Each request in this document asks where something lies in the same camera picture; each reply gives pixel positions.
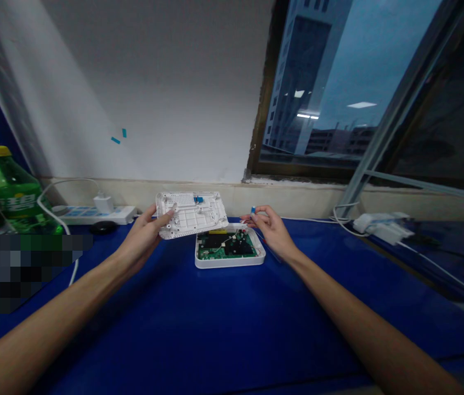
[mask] white plastic cover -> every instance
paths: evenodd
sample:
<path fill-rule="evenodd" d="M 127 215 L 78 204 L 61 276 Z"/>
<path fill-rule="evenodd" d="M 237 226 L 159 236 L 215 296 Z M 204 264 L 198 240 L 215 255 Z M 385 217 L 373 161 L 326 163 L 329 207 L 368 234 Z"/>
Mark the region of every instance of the white plastic cover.
<path fill-rule="evenodd" d="M 155 201 L 158 217 L 175 207 L 170 223 L 159 231 L 163 239 L 228 226 L 227 213 L 219 192 L 163 192 L 157 194 Z"/>

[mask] skyscraper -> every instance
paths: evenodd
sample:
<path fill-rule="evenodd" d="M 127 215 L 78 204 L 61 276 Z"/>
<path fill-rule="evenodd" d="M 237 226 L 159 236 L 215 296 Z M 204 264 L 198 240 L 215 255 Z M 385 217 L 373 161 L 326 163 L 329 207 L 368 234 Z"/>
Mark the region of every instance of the skyscraper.
<path fill-rule="evenodd" d="M 263 143 L 305 154 L 352 0 L 292 0 Z"/>

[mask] green circuit board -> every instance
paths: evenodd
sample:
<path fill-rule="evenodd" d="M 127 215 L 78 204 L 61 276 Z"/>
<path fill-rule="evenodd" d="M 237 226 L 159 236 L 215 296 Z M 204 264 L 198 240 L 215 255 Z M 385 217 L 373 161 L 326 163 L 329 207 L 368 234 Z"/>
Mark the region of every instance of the green circuit board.
<path fill-rule="evenodd" d="M 197 242 L 199 243 L 197 257 L 201 260 L 246 258 L 258 255 L 250 236 L 242 231 L 226 234 L 200 233 L 197 235 Z"/>

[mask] forearm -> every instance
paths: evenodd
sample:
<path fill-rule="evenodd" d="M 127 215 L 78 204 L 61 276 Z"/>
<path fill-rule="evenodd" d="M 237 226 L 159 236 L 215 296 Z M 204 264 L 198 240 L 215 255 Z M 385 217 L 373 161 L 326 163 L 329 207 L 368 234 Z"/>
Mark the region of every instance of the forearm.
<path fill-rule="evenodd" d="M 126 279 L 107 259 L 1 338 L 0 394 L 27 392 Z"/>
<path fill-rule="evenodd" d="M 386 394 L 464 394 L 459 383 L 303 253 L 285 260 L 303 279 Z"/>

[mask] table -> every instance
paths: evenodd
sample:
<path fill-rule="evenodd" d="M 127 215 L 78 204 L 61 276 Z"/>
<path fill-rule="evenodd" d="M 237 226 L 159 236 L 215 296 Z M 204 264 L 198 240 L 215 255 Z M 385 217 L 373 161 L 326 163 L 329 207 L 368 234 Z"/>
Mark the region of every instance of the table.
<path fill-rule="evenodd" d="M 446 369 L 464 371 L 463 311 L 338 225 L 286 224 L 297 246 L 343 286 Z M 77 277 L 128 231 L 96 236 Z M 268 254 L 261 266 L 200 270 L 194 244 L 195 236 L 163 241 L 33 393 L 308 394 L 372 383 L 287 265 Z M 0 337 L 63 290 L 71 272 L 3 319 Z"/>
<path fill-rule="evenodd" d="M 408 223 L 408 228 L 437 240 L 440 246 L 406 241 L 408 245 L 464 282 L 464 222 L 425 221 Z M 392 246 L 373 236 L 370 239 L 384 251 L 432 281 L 450 299 L 464 303 L 464 287 L 422 257 L 401 246 Z"/>

